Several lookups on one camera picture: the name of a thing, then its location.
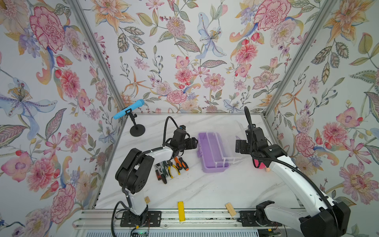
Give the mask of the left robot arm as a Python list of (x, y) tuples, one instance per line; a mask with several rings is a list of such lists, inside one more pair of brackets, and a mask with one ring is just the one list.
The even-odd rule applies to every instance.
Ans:
[(131, 213), (141, 216), (148, 209), (142, 191), (154, 165), (176, 158), (185, 150), (197, 148), (198, 140), (190, 137), (186, 130), (178, 128), (173, 137), (162, 146), (141, 151), (133, 148), (115, 173), (115, 179), (125, 194)]

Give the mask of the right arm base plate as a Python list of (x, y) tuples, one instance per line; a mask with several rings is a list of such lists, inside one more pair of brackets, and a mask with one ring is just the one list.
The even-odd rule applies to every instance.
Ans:
[(239, 212), (237, 222), (243, 227), (282, 227), (281, 223), (269, 221), (263, 214), (254, 210), (244, 210)]

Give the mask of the wooden block on rail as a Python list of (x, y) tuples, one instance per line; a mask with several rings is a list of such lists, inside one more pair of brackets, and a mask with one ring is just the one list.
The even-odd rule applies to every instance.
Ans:
[(236, 216), (236, 210), (234, 209), (233, 205), (230, 202), (225, 204), (225, 207), (231, 217)]

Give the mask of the small wooden tag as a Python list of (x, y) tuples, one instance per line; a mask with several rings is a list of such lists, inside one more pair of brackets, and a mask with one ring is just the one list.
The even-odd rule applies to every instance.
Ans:
[(149, 198), (148, 196), (146, 196), (146, 197), (144, 198), (144, 200), (145, 200), (145, 203), (146, 203), (146, 204), (148, 204), (148, 203), (151, 202), (151, 200), (150, 200), (150, 198)]

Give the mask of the blue microphone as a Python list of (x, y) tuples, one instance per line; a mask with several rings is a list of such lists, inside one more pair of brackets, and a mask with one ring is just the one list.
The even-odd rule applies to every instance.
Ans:
[(114, 119), (120, 119), (123, 116), (126, 116), (128, 113), (142, 107), (145, 104), (145, 101), (143, 99), (137, 100), (134, 104), (126, 107), (125, 109), (121, 110), (117, 114), (114, 115)]

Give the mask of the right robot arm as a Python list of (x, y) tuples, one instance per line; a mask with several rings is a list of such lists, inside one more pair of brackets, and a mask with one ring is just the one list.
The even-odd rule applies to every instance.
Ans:
[(269, 145), (261, 128), (249, 125), (246, 140), (237, 140), (235, 151), (250, 155), (257, 164), (273, 171), (295, 194), (305, 208), (296, 211), (268, 200), (255, 208), (252, 220), (260, 226), (280, 223), (305, 237), (341, 237), (345, 235), (350, 208), (321, 191), (315, 183), (295, 166), (278, 145)]

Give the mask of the aluminium front rail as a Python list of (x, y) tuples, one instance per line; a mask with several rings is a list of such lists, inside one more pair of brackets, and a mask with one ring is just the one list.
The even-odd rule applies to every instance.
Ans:
[[(239, 212), (230, 216), (226, 209), (188, 209), (185, 208), (184, 222), (179, 221), (177, 209), (161, 209), (161, 223), (159, 230), (169, 229), (242, 229), (243, 224), (238, 222)], [(82, 211), (73, 222), (75, 230), (105, 230), (111, 227), (111, 209), (92, 209)]]

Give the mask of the purple plastic tool box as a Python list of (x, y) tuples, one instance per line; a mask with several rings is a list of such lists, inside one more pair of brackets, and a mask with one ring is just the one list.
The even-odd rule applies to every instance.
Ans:
[(224, 172), (248, 155), (235, 151), (236, 141), (246, 138), (245, 128), (236, 120), (209, 125), (198, 134), (197, 156), (205, 173)]

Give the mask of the yellow handled pliers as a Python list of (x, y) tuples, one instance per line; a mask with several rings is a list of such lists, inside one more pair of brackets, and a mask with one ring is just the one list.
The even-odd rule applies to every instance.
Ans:
[(179, 169), (171, 160), (167, 161), (166, 163), (167, 163), (168, 174), (171, 179), (173, 179), (176, 174), (181, 175)]

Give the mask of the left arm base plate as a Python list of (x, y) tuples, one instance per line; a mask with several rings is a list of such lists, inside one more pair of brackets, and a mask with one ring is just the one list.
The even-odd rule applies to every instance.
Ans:
[(121, 217), (121, 227), (160, 227), (162, 220), (161, 211), (145, 211), (137, 216), (131, 211), (125, 211)]

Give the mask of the yellow block on rail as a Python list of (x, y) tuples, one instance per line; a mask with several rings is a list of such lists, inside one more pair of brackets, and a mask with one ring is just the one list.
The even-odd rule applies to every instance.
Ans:
[(178, 202), (178, 215), (179, 215), (179, 222), (184, 222), (186, 220), (185, 207), (184, 207), (183, 201)]

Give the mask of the orange black screwdriver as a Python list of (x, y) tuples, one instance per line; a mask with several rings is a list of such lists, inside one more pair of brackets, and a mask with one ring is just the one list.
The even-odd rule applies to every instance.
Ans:
[(189, 170), (189, 167), (188, 167), (187, 163), (183, 160), (182, 157), (179, 157), (179, 161), (180, 161), (181, 167), (182, 167), (185, 171), (188, 171), (188, 170)]
[(175, 157), (175, 158), (174, 158), (174, 161), (175, 161), (175, 165), (176, 165), (177, 169), (178, 169), (178, 170), (182, 170), (183, 167), (182, 167), (182, 164), (181, 164), (181, 162), (179, 161), (178, 157)]

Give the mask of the black microphone stand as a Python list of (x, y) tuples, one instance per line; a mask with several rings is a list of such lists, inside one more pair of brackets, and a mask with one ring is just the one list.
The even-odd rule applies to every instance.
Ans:
[(145, 133), (146, 128), (142, 124), (137, 124), (136, 122), (137, 115), (134, 114), (133, 112), (130, 112), (127, 114), (127, 117), (130, 118), (133, 123), (130, 129), (131, 136), (133, 137), (142, 136)]

